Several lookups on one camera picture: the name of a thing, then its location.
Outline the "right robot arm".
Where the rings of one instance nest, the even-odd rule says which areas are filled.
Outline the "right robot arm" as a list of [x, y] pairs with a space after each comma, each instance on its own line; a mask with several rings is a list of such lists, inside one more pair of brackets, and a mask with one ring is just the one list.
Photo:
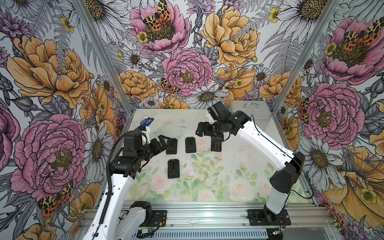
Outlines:
[[208, 117], [208, 122], [198, 124], [196, 135], [211, 137], [212, 151], [221, 151], [223, 134], [229, 133], [254, 147], [275, 168], [270, 177], [270, 196], [257, 218], [266, 225], [286, 223], [285, 205], [293, 185], [302, 174], [305, 156], [301, 152], [293, 153], [273, 140], [256, 125], [253, 117], [242, 111], [231, 113], [221, 102], [208, 108]]

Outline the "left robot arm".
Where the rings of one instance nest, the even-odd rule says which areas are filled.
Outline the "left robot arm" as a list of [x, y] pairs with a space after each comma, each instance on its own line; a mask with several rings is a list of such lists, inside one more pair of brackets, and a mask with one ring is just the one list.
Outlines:
[[85, 240], [131, 240], [140, 225], [151, 220], [148, 202], [135, 202], [120, 221], [128, 191], [142, 167], [168, 148], [163, 135], [150, 139], [145, 131], [128, 131], [114, 143], [107, 160], [107, 188]]

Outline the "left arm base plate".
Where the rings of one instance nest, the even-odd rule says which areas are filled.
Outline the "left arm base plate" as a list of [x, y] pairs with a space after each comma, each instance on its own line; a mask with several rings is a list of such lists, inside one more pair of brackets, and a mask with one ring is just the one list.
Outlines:
[[149, 227], [149, 228], [157, 228], [157, 227], [165, 227], [167, 221], [167, 213], [166, 210], [152, 210], [151, 218], [148, 221], [145, 221], [140, 225], [141, 228]]

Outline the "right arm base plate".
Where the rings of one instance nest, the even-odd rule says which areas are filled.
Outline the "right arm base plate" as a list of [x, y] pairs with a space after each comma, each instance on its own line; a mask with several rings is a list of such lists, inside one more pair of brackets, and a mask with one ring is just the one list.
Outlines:
[[279, 214], [274, 214], [268, 209], [247, 210], [247, 219], [251, 226], [290, 226], [291, 219], [287, 210], [283, 209]]

